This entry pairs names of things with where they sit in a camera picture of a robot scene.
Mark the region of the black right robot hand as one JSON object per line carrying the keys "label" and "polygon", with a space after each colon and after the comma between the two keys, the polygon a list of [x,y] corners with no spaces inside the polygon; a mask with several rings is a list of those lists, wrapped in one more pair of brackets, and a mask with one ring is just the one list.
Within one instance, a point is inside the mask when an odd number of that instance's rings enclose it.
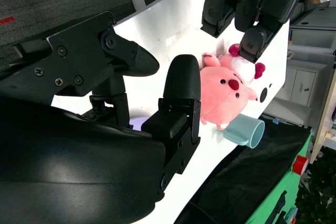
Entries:
{"label": "black right robot hand", "polygon": [[130,124],[124,77],[159,62],[111,12],[43,34],[1,72],[1,223],[132,223],[150,214],[200,137],[201,79],[176,56],[158,110]]}

